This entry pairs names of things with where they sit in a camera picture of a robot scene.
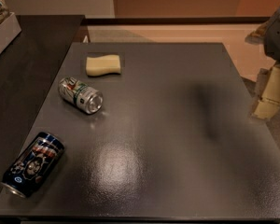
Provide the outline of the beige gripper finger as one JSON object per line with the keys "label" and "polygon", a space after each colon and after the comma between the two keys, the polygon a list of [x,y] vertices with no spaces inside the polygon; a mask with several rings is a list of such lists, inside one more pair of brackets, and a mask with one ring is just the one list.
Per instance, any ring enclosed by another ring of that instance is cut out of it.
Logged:
{"label": "beige gripper finger", "polygon": [[260,69],[256,87],[256,100],[252,115],[258,119],[271,119],[280,110],[280,63],[269,70]]}

